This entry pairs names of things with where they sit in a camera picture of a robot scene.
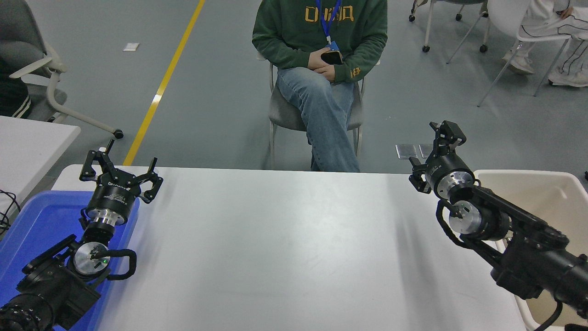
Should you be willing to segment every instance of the beige plastic bin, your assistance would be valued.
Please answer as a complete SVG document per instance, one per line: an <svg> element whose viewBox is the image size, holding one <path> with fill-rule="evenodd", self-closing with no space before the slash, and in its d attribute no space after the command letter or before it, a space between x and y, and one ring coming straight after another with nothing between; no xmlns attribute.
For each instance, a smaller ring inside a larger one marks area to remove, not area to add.
<svg viewBox="0 0 588 331"><path fill-rule="evenodd" d="M575 256L588 254L588 194L575 176L531 170L477 170L474 174L483 187L565 234L570 239L567 251ZM497 245L499 250L504 250L502 241ZM528 330L539 327L556 307L547 291L537 299L516 299ZM586 320L564 304L562 315L547 330L564 331L563 326L568 323L588 326Z"/></svg>

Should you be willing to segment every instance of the robotic arm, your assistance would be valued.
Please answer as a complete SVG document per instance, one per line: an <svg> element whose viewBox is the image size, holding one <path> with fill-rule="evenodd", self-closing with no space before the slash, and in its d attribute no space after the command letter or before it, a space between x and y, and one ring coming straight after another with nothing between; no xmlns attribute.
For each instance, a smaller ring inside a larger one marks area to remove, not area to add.
<svg viewBox="0 0 588 331"><path fill-rule="evenodd" d="M27 264L26 275L16 289L21 293L0 308L0 330L50 331L54 325L69 330L97 301L96 287L104 280L123 280L136 269L136 253L130 249L110 250L108 244L115 226L125 224L137 197L150 203L163 183L155 172L153 158L141 176L116 169L106 151L88 152L80 180L95 181L96 189L88 206L81 210L84 230L80 241L71 234ZM96 177L92 163L102 174ZM141 193L140 185L150 181L151 189ZM111 274L111 258L129 257L125 274Z"/></svg>
<svg viewBox="0 0 588 331"><path fill-rule="evenodd" d="M559 309L561 303L568 304L588 319L587 256L572 255L566 251L569 239L564 234L481 186L455 153L466 142L457 124L444 121L430 126L435 130L433 151L424 164L410 158L409 180L417 191L433 191L440 199L436 216L447 236L492 265L490 275L498 286L522 299L536 298L545 289ZM443 219L444 208L449 210L449 225ZM459 233L459 239L453 232ZM483 242L510 233L504 253Z"/></svg>

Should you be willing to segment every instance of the chair caster wheel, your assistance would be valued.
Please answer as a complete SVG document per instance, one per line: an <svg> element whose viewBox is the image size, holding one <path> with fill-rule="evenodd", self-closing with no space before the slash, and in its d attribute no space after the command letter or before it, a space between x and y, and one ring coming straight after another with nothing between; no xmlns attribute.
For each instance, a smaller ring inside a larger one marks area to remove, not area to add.
<svg viewBox="0 0 588 331"><path fill-rule="evenodd" d="M112 133L116 139L121 139L125 135L122 133L122 130L116 129L114 133Z"/></svg>

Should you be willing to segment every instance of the smartphone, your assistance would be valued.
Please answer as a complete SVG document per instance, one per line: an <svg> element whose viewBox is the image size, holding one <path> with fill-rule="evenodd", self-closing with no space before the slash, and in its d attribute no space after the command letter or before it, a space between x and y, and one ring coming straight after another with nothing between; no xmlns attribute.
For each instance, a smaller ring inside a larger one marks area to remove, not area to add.
<svg viewBox="0 0 588 331"><path fill-rule="evenodd" d="M343 55L339 51L328 51L320 55L320 58L328 64L343 64Z"/></svg>

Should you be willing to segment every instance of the black cable on table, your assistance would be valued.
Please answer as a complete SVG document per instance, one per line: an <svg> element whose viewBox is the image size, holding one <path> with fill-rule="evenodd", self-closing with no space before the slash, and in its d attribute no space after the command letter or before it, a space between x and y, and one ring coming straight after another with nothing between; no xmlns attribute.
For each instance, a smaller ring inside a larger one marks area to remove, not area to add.
<svg viewBox="0 0 588 331"><path fill-rule="evenodd" d="M541 324L537 329L535 329L535 331L544 331L550 325L552 325L553 322L555 322L555 320L562 313L563 303L561 303L560 301L556 301L556 302L557 302L557 307L555 307L555 312L553 312L553 314L551 315L551 317L549 317L547 319L547 321L543 322L543 324Z"/></svg>
<svg viewBox="0 0 588 331"><path fill-rule="evenodd" d="M4 212L0 211L0 235L2 235L6 231L8 231L8 229L10 229L10 219L8 218L8 213L10 212L10 209L12 209L12 206L16 205L18 211L21 211L21 205L19 205L16 200L16 194L12 192L6 192L1 189L0 194L4 194L8 198L10 198L10 200L12 200L12 202L10 203L10 205L8 205L8 208Z"/></svg>

